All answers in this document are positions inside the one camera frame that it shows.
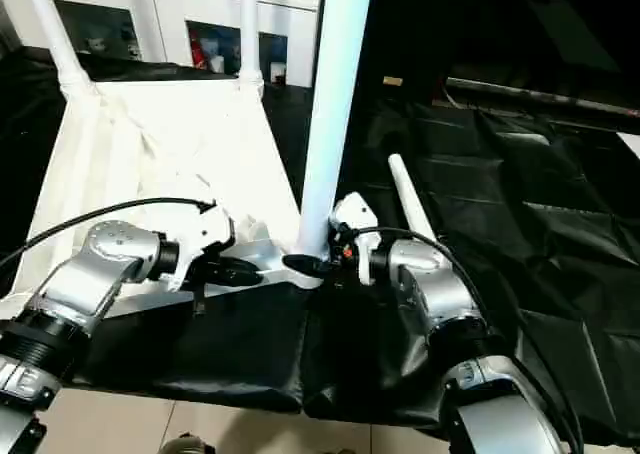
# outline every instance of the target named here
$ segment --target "metal arm segment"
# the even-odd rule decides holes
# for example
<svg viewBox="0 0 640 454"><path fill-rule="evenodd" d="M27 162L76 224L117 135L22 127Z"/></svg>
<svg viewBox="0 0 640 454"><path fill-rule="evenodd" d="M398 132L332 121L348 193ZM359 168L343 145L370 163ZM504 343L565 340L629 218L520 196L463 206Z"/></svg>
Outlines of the metal arm segment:
<svg viewBox="0 0 640 454"><path fill-rule="evenodd" d="M97 224L38 288L0 338L0 453L34 452L46 410L73 374L123 283L175 271L177 244L120 221Z"/></svg>

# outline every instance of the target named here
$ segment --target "white pvc pipe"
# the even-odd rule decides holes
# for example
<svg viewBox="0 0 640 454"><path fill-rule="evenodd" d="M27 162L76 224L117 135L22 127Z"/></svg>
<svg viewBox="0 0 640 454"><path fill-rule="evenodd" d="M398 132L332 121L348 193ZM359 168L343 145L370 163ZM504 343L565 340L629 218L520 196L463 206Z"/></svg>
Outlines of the white pvc pipe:
<svg viewBox="0 0 640 454"><path fill-rule="evenodd" d="M49 41L51 56L58 69L61 90L65 93L91 86L89 76L80 66L67 31L53 0L31 0Z"/></svg>
<svg viewBox="0 0 640 454"><path fill-rule="evenodd" d="M241 56L240 81L256 85L264 84L260 71L260 48L258 31L258 0L241 0Z"/></svg>
<svg viewBox="0 0 640 454"><path fill-rule="evenodd" d="M398 196L400 197L402 209L407 218L409 228L433 241L437 241L431 228L431 223L429 223L429 219L422 208L418 193L413 186L413 182L411 182L411 177L409 177L409 172L407 172L407 168L400 154L392 154L389 156L389 167L391 168L391 175L396 184Z"/></svg>
<svg viewBox="0 0 640 454"><path fill-rule="evenodd" d="M326 0L296 252L327 255L369 0Z"/></svg>

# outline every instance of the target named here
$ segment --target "black plastic sheet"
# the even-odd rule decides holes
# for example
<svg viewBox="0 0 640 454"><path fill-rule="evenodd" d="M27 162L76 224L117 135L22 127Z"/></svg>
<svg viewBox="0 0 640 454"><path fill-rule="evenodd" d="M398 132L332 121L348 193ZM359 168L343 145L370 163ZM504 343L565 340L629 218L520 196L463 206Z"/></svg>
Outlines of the black plastic sheet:
<svg viewBox="0 0 640 454"><path fill-rule="evenodd" d="M82 58L96 80L201 78L172 65ZM47 56L0 63L5 199L0 250L26 235L64 100ZM264 104L299 199L311 96L267 87ZM515 346L508 298L567 387L592 443L640 439L640 161L615 135L380 101L352 116L339 195L359 191L405 221L386 165L403 154L438 233ZM524 361L553 385L524 343ZM352 276L287 285L104 322L78 386L430 429L435 382L414 307Z"/></svg>

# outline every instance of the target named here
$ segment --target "red object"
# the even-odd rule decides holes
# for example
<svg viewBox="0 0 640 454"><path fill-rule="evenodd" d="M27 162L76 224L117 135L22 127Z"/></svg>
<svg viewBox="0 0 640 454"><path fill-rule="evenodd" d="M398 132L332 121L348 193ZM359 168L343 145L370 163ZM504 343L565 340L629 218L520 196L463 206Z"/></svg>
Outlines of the red object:
<svg viewBox="0 0 640 454"><path fill-rule="evenodd" d="M191 58L193 59L193 67L196 69L207 69L207 57L204 55L200 39L198 35L189 29L189 41L191 43Z"/></svg>

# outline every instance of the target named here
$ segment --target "black cable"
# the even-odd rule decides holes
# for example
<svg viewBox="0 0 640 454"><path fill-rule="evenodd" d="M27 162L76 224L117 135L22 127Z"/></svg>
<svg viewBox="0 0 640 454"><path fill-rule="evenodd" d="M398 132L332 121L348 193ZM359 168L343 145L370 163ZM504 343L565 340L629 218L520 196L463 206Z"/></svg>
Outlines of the black cable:
<svg viewBox="0 0 640 454"><path fill-rule="evenodd" d="M198 201L195 199L185 199L182 197L151 197L149 199L137 199L134 201L121 202L112 206L96 209L95 211L87 212L86 214L82 214L78 217L74 217L73 219L69 219L68 221L58 224L57 226L54 226L51 229L47 229L37 236L32 237L18 249L11 252L8 256L2 258L2 260L0 260L0 269L2 269L4 266L9 264L15 258L28 251L32 247L40 244L42 241L50 238L51 236L64 231L65 229L69 229L70 227L73 227L77 224L81 224L96 217L104 216L105 214L109 214L111 212L121 211L123 209L129 209L131 207L145 206L148 204L188 204L196 206L198 209L200 209L200 212L204 212L207 209L215 207L215 202L209 204L203 201Z"/></svg>
<svg viewBox="0 0 640 454"><path fill-rule="evenodd" d="M478 304L478 307L480 308L480 310L482 312L487 312L486 308L484 307L484 303L480 298L480 293L478 291L478 288L476 287L473 280L471 279L471 276L469 276L469 273L464 268L464 266L460 263L460 261L458 261L458 259L456 259L456 257L451 253L451 251L446 246L440 244L437 241L429 239L428 237L420 234L419 232L411 231L409 229L401 229L398 227L374 226L374 227L365 227L362 229L352 229L348 232L350 232L351 235L354 236L354 238L359 236L360 234L368 234L371 232L379 232L379 233L387 232L390 234L396 234L401 236L410 236L424 242L429 247L432 247L433 249L438 251L440 254L442 254L445 257L445 259L447 259L451 263L454 270L462 279L462 282L464 283L466 288L469 289L469 292L471 292L471 295L474 298L475 302ZM546 392L546 390L537 381L537 379L535 379L535 377L526 369L526 367L521 362L518 361L518 364L520 365L520 369L522 370L523 374L529 378L530 382L533 379L532 384L536 387L536 389L539 390L540 396L543 398L545 403L547 403L548 408L552 411L552 414L558 417L556 421L561 423L562 428L565 431L565 435L567 437L567 442L570 445L571 452L573 454L584 454L584 438L582 435L582 428L580 426L580 419L578 418L578 414L573 408L573 404L569 400L569 396L567 395L567 392L565 391L565 389L562 387L560 380L555 375L554 371L551 369L551 365L543 355L542 350L540 349L540 346L533 338L531 331L529 331L529 328L526 325L526 322L524 321L524 318L522 317L520 310L513 303L511 299L509 299L509 302L511 304L512 310L516 315L516 319L518 320L518 326L522 330L522 333L529 339L529 342L531 343L533 350L535 351L536 355L542 362L542 365L544 366L545 370L549 374L551 381L553 382L556 389L558 390L558 393L562 398L562 402L565 404L567 408L567 411L571 418L571 424L573 424L573 426L569 425L566 417L562 414L561 410L558 408L558 406L554 402L553 398L549 395L549 393Z"/></svg>

